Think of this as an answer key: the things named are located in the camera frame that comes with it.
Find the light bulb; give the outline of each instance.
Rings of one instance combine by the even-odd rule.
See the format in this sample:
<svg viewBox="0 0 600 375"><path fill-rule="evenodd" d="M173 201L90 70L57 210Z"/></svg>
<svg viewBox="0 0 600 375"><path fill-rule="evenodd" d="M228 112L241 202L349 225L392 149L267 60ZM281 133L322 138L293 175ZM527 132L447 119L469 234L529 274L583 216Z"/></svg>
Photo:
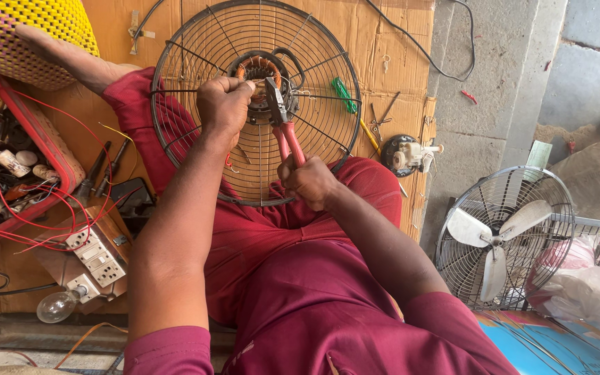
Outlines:
<svg viewBox="0 0 600 375"><path fill-rule="evenodd" d="M48 295L36 308L36 316L44 323L61 322L71 315L80 297L87 292L87 288L78 285L75 289Z"/></svg>

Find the wire fan grill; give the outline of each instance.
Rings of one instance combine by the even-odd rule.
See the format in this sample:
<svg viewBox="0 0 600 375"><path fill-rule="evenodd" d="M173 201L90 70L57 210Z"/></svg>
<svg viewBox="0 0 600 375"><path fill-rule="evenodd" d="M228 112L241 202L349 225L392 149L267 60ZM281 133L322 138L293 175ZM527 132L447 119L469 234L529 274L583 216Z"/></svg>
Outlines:
<svg viewBox="0 0 600 375"><path fill-rule="evenodd" d="M461 208L498 235L509 217L535 200L550 203L553 214L504 243L506 284L493 301L481 301L485 257L492 246L476 248L456 241L446 229L448 221L455 209ZM439 234L436 266L451 293L470 308L526 309L525 298L540 289L566 257L574 226L571 197L559 178L536 167L504 169L482 179L455 201Z"/></svg>
<svg viewBox="0 0 600 375"><path fill-rule="evenodd" d="M294 7L266 0L207 7L166 41L153 81L152 118L171 161L179 167L201 131L196 89L220 75L236 76L238 67L245 67L245 78L254 80L279 70L280 90L301 147L326 164L333 163L329 167L335 173L357 136L361 102L355 72L337 39L320 22ZM347 111L331 87L336 77L350 92L355 114ZM221 199L249 206L293 200L275 183L281 158L266 108L256 100L249 106L238 146L230 152L232 166L224 165Z"/></svg>

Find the yellow woven chair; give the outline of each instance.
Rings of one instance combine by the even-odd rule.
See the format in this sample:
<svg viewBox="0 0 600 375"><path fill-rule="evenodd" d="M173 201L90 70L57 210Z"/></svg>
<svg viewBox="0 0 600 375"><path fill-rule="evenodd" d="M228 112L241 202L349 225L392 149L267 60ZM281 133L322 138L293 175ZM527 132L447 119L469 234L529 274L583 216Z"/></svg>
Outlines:
<svg viewBox="0 0 600 375"><path fill-rule="evenodd" d="M34 55L14 36L18 24L45 30L99 56L94 33L79 0L0 0L0 73L43 90L54 91L75 81L60 66Z"/></svg>

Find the person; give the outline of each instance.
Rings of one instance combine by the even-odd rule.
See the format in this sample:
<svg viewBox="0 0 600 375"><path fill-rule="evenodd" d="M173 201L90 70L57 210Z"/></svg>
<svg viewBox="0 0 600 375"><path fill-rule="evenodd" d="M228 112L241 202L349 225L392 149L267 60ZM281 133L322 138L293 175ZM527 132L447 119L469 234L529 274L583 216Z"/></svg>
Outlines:
<svg viewBox="0 0 600 375"><path fill-rule="evenodd" d="M153 67L106 62L34 27L15 35L112 106L163 194L129 261L126 374L212 374L208 315L238 330L222 374L517 373L399 230L399 185L379 163L349 158L333 175L317 156L299 168L287 158L277 172L295 201L218 200L251 81L200 86L201 133L175 169L152 124ZM155 105L195 127L168 101Z"/></svg>

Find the red plug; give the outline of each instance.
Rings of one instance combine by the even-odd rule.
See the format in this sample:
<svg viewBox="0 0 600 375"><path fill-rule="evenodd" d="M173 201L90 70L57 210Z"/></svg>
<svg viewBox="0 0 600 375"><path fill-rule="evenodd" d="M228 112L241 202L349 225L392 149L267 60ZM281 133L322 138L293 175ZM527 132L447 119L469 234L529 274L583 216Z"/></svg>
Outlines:
<svg viewBox="0 0 600 375"><path fill-rule="evenodd" d="M573 137L571 137L569 141L566 142L566 145L569 146L569 153L573 155L573 149L575 149L575 140L573 139Z"/></svg>

